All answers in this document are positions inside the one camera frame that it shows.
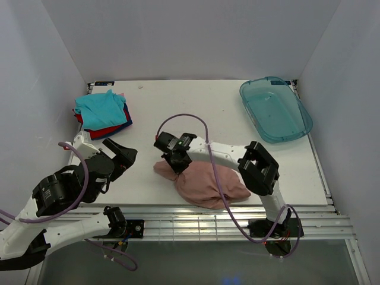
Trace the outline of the navy blue folded t shirt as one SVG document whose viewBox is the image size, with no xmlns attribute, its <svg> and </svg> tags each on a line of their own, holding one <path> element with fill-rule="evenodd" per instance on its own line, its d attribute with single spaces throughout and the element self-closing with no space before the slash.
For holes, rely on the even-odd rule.
<svg viewBox="0 0 380 285">
<path fill-rule="evenodd" d="M 123 123 L 97 122 L 91 124 L 89 127 L 83 127 L 83 130 L 90 134 L 92 140 L 100 140 L 115 135 L 133 124 L 126 103 L 123 106 L 122 113 L 125 119 Z"/>
</svg>

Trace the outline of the dusty pink t shirt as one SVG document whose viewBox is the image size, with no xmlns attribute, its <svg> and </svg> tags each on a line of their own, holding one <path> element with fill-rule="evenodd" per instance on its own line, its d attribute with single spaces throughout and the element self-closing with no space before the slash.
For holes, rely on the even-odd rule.
<svg viewBox="0 0 380 285">
<path fill-rule="evenodd" d="M 173 182 L 177 193 L 191 205 L 219 210 L 225 207 L 210 162 L 194 161 L 181 174 L 176 174 L 166 161 L 158 161 L 154 171 Z M 228 204 L 247 200 L 251 193 L 228 167 L 216 166 L 224 197 Z"/>
</svg>

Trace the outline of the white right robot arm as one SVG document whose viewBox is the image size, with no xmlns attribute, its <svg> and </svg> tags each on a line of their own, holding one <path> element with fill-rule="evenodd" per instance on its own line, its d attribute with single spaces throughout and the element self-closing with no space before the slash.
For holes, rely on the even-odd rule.
<svg viewBox="0 0 380 285">
<path fill-rule="evenodd" d="M 280 192 L 279 165 L 262 144 L 226 145 L 206 142 L 194 134 L 177 138 L 162 132 L 154 146 L 163 152 L 154 171 L 173 181 L 185 201 L 217 210 L 256 194 L 266 218 L 249 224 L 250 235 L 276 238 L 287 234 L 291 211 Z"/>
</svg>

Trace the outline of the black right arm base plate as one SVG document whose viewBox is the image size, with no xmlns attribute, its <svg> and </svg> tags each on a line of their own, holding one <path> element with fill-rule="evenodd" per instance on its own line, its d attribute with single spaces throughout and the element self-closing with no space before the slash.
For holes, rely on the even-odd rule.
<svg viewBox="0 0 380 285">
<path fill-rule="evenodd" d="M 273 224 L 274 223 L 272 221 L 269 221 L 266 218 L 250 219 L 248 221 L 250 237 L 265 237 L 271 230 Z M 287 218 L 282 224 L 276 224 L 274 231 L 272 232 L 270 237 L 274 239 L 304 237 L 304 231 L 302 226 L 299 226 L 297 218 Z"/>
</svg>

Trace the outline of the red folded t shirt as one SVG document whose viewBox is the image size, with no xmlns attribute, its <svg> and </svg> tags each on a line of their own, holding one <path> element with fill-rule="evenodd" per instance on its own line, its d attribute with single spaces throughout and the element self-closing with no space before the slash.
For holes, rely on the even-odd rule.
<svg viewBox="0 0 380 285">
<path fill-rule="evenodd" d="M 118 132 L 122 131 L 123 129 L 125 129 L 125 128 L 127 128 L 133 124 L 127 106 L 124 107 L 123 112 L 124 112 L 125 117 L 127 119 L 127 121 L 125 123 L 123 123 L 121 125 L 117 125 L 117 126 L 111 126 L 108 128 L 103 128 L 103 129 L 96 130 L 96 131 L 90 130 L 90 129 L 85 129 L 85 131 L 90 134 L 90 138 L 92 140 L 100 140 L 100 139 L 110 137 L 111 135 L 115 135 Z"/>
</svg>

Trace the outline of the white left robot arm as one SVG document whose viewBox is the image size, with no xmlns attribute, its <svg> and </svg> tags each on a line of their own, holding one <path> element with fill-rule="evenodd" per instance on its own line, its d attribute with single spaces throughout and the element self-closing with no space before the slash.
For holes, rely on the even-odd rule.
<svg viewBox="0 0 380 285">
<path fill-rule="evenodd" d="M 127 220 L 119 207 L 107 206 L 92 218 L 52 227 L 50 224 L 76 209 L 80 203 L 93 203 L 106 194 L 111 182 L 128 170 L 138 151 L 110 138 L 103 141 L 113 154 L 96 148 L 81 131 L 70 142 L 60 142 L 79 159 L 43 178 L 33 189 L 24 209 L 1 230 L 1 270 L 25 270 L 46 256 L 73 243 L 91 239 L 117 239 L 113 251 L 123 255 L 132 238 L 142 238 L 143 220 Z"/>
</svg>

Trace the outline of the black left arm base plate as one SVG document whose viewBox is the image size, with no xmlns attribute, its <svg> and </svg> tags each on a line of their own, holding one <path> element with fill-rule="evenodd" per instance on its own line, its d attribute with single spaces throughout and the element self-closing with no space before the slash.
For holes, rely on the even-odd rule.
<svg viewBox="0 0 380 285">
<path fill-rule="evenodd" d="M 120 235 L 122 239 L 135 238 L 141 239 L 144 237 L 145 220 L 127 219 L 125 228 Z"/>
</svg>

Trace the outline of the black blue corner label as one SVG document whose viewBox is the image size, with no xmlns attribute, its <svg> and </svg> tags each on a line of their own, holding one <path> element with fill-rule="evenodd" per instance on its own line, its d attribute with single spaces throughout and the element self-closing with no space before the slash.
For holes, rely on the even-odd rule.
<svg viewBox="0 0 380 285">
<path fill-rule="evenodd" d="M 96 81 L 94 83 L 95 86 L 113 86 L 114 84 L 114 81 Z"/>
</svg>

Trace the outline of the teal transparent plastic bin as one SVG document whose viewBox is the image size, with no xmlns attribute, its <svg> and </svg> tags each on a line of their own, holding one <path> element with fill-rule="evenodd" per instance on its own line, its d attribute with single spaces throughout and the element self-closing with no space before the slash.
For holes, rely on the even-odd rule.
<svg viewBox="0 0 380 285">
<path fill-rule="evenodd" d="M 253 125 L 267 143 L 298 140 L 312 130 L 312 118 L 290 81 L 278 77 L 249 80 L 240 86 L 239 94 Z"/>
</svg>

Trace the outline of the turquoise folded t shirt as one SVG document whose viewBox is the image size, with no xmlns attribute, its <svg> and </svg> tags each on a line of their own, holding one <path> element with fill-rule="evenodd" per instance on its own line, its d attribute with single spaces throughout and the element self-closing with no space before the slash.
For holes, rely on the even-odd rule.
<svg viewBox="0 0 380 285">
<path fill-rule="evenodd" d="M 126 123 L 125 103 L 124 96 L 108 90 L 76 98 L 74 112 L 81 115 L 83 128 L 97 131 Z"/>
</svg>

